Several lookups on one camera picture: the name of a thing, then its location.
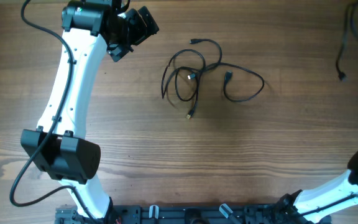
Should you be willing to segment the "black USB cable white plug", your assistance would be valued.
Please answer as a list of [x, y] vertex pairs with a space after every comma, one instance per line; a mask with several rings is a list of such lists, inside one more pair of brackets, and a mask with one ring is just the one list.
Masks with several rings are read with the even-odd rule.
[[201, 77], [201, 73], [212, 72], [217, 68], [226, 68], [223, 78], [222, 94], [223, 96], [235, 103], [243, 103], [256, 97], [265, 86], [263, 76], [248, 68], [228, 63], [223, 60], [222, 47], [214, 40], [211, 39], [191, 39], [190, 44], [211, 43], [216, 46], [218, 50], [218, 59], [200, 71], [191, 72], [188, 75], [189, 80], [196, 80]]

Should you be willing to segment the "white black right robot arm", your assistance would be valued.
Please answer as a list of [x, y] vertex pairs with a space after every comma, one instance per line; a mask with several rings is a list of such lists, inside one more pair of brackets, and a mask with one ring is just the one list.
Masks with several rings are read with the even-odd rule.
[[275, 223], [326, 223], [328, 216], [358, 205], [358, 151], [346, 171], [319, 187], [286, 194], [274, 207]]

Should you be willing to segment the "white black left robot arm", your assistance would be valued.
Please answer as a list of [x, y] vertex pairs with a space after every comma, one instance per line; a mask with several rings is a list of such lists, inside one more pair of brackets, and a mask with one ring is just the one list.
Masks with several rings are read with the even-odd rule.
[[29, 162], [67, 189], [76, 203], [58, 223], [121, 223], [97, 170], [100, 147], [86, 140], [86, 116], [94, 80], [105, 55], [115, 62], [158, 25], [146, 7], [122, 1], [70, 1], [62, 11], [62, 54], [52, 92], [35, 130], [25, 129], [21, 146]]

